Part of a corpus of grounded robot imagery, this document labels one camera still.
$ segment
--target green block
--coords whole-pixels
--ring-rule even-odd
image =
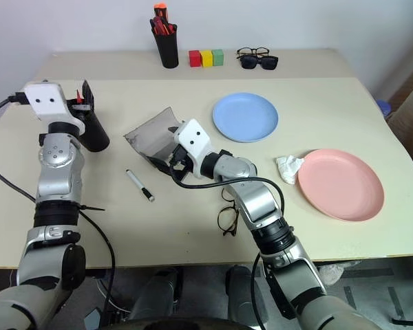
[[[223,65],[223,51],[221,49],[211,50],[213,53],[213,66]]]

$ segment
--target red block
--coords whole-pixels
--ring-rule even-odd
[[[190,57],[190,67],[200,67],[202,65],[202,58],[198,50],[190,50],[188,55]]]

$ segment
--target blue plate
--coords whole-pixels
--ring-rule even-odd
[[[263,140],[275,130],[278,114],[275,107],[259,95],[235,93],[215,104],[213,121],[228,139],[255,142]]]

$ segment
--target yellow block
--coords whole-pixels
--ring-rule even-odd
[[[201,50],[200,55],[202,57],[202,66],[203,67],[212,67],[213,66],[213,53],[211,50]]]

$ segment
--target marker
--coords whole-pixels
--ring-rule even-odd
[[[154,201],[154,196],[144,187],[141,181],[131,172],[130,170],[125,170],[126,174],[129,178],[137,185],[139,189],[141,189],[142,193],[148,198],[149,201]]]

